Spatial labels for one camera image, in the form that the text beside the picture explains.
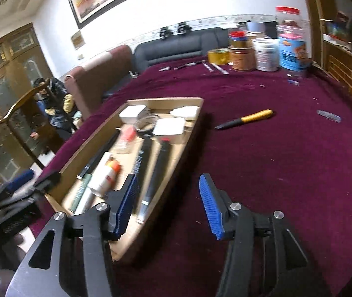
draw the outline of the purple tablecloth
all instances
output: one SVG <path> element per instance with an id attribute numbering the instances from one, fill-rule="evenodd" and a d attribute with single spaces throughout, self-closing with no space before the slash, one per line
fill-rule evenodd
<path id="1" fill-rule="evenodd" d="M 134 265 L 116 266 L 122 296 L 215 295 L 227 243 L 210 232 L 198 192 L 201 173 L 254 212 L 283 211 L 337 294 L 352 276 L 352 105 L 335 82 L 311 76 L 295 86 L 282 71 L 224 75 L 203 65 L 158 72 L 166 65 L 149 68 L 109 99 L 44 171 L 60 170 L 128 99 L 204 99 L 205 124 L 151 237 Z M 269 120 L 213 129 L 267 108 L 276 111 Z"/>

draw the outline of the metal screw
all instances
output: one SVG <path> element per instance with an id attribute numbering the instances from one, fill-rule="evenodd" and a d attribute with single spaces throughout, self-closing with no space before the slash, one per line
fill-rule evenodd
<path id="1" fill-rule="evenodd" d="M 242 204 L 238 202 L 232 202 L 229 206 L 232 210 L 240 210 L 242 208 Z"/>
<path id="2" fill-rule="evenodd" d="M 58 212 L 58 213 L 55 213 L 54 215 L 54 219 L 57 221 L 62 220 L 64 217 L 65 217 L 65 214 L 63 212 Z"/>
<path id="3" fill-rule="evenodd" d="M 103 211 L 103 210 L 106 210 L 106 209 L 107 209 L 107 204 L 106 203 L 99 203 L 96 206 L 96 210 L 98 210 L 98 211 Z"/>
<path id="4" fill-rule="evenodd" d="M 284 213 L 282 211 L 275 211 L 274 212 L 274 217 L 276 219 L 283 219 L 284 218 Z"/>

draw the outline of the cardboard tray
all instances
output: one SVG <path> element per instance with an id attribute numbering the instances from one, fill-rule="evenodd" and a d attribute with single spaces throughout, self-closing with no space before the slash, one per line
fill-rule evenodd
<path id="1" fill-rule="evenodd" d="M 74 194 L 78 190 L 81 180 L 76 179 L 77 175 L 84 168 L 86 163 L 91 157 L 100 149 L 100 147 L 106 143 L 115 132 L 117 127 L 122 127 L 123 123 L 119 118 L 121 113 L 127 106 L 131 105 L 146 105 L 151 109 L 151 112 L 158 114 L 161 118 L 171 117 L 169 112 L 175 108 L 183 106 L 198 106 L 196 117 L 194 121 L 187 121 L 185 126 L 184 141 L 181 144 L 173 144 L 169 164 L 165 177 L 155 194 L 149 210 L 147 212 L 147 218 L 144 224 L 136 222 L 137 215 L 132 214 L 126 233 L 117 242 L 110 241 L 110 249 L 113 260 L 130 262 L 136 255 L 139 247 L 142 245 L 145 236 L 147 236 L 150 224 L 153 223 L 156 216 L 158 215 L 161 207 L 163 206 L 167 194 L 173 187 L 175 179 L 183 161 L 187 157 L 188 148 L 193 143 L 194 135 L 198 129 L 200 123 L 200 110 L 203 105 L 203 99 L 198 97 L 179 97 L 179 98 L 157 98 L 157 99 L 137 99 L 128 100 L 124 103 L 116 112 L 114 112 L 75 152 L 71 159 L 62 168 L 60 173 L 62 178 L 60 183 L 53 188 L 47 195 L 46 198 L 56 212 L 63 211 L 68 215 L 72 213 L 67 209 L 70 207 L 71 202 L 74 198 Z M 144 180 L 143 188 L 140 193 L 138 202 L 141 202 L 142 196 L 145 193 L 148 183 L 151 178 L 151 174 L 154 169 L 155 161 L 157 160 L 157 154 L 159 151 L 159 142 L 153 138 L 153 148 L 151 151 L 150 160 L 148 162 L 147 173 Z M 120 162 L 122 168 L 118 174 L 115 190 L 121 189 L 126 177 L 131 173 L 133 166 L 138 155 L 138 151 L 141 147 L 143 140 L 136 137 L 133 144 L 131 153 L 128 154 L 115 154 L 114 157 Z M 104 200 L 97 197 L 93 205 L 103 202 Z"/>

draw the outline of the person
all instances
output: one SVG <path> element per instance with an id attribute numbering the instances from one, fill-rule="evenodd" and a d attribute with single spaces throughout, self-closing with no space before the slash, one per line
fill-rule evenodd
<path id="1" fill-rule="evenodd" d="M 43 78 L 37 78 L 33 83 L 33 87 L 37 87 L 43 82 L 45 82 Z M 51 78 L 49 88 L 54 93 L 63 110 L 73 117 L 77 112 L 77 107 L 74 104 L 72 94 L 68 93 L 63 82 L 56 78 Z M 41 94 L 41 99 L 45 106 L 45 113 L 48 115 L 50 124 L 56 129 L 56 132 L 64 141 L 68 140 L 72 134 L 70 123 L 63 112 L 58 109 L 54 99 L 48 95 L 46 89 L 39 91 L 39 93 Z M 39 136 L 40 135 L 35 131 L 30 135 L 30 137 L 34 139 L 38 139 Z"/>

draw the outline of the black tape roll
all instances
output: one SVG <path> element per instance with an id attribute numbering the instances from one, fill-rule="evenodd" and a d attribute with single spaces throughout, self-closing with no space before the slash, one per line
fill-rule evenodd
<path id="1" fill-rule="evenodd" d="M 135 124 L 138 137 L 143 138 L 144 135 L 153 135 L 153 130 L 159 116 L 156 114 L 147 114 L 140 118 Z"/>

